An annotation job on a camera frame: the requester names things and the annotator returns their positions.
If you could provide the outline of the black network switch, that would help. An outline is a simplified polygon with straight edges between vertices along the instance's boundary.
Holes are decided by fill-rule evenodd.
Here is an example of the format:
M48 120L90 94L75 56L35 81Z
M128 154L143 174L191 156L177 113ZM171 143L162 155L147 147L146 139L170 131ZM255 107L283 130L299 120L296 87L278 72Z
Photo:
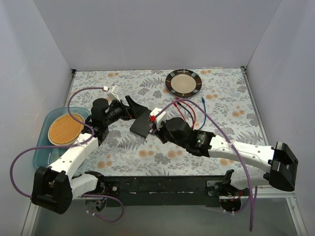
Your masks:
M147 138L151 130L150 112L151 110L146 110L140 117L135 119L129 129L131 133Z

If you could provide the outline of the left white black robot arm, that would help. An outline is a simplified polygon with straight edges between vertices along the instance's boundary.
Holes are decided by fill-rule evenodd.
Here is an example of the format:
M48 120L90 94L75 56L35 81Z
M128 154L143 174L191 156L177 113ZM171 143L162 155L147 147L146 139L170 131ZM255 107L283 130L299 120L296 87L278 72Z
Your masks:
M85 159L103 143L109 134L109 125L120 119L149 116L150 110L147 107L137 104L129 96L126 96L126 100L127 105L117 100L109 103L104 98L93 102L91 115L85 122L93 130L84 127L78 136L77 146L69 148L48 167L39 167L36 170L31 194L33 204L63 214L73 199L86 193L95 197L104 193L106 187L101 180L102 174L95 171L87 171L79 177L74 177L74 174Z

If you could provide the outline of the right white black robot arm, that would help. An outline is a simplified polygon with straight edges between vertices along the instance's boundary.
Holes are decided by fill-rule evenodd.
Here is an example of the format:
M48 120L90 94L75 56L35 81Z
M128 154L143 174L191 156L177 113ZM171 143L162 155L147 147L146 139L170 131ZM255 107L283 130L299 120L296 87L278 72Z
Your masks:
M248 170L227 171L223 191L234 195L249 186L270 185L278 190L295 190L298 159L286 143L257 146L227 142L212 132L194 130L182 118L150 117L153 133L162 143L174 143L194 156L223 158L250 165Z

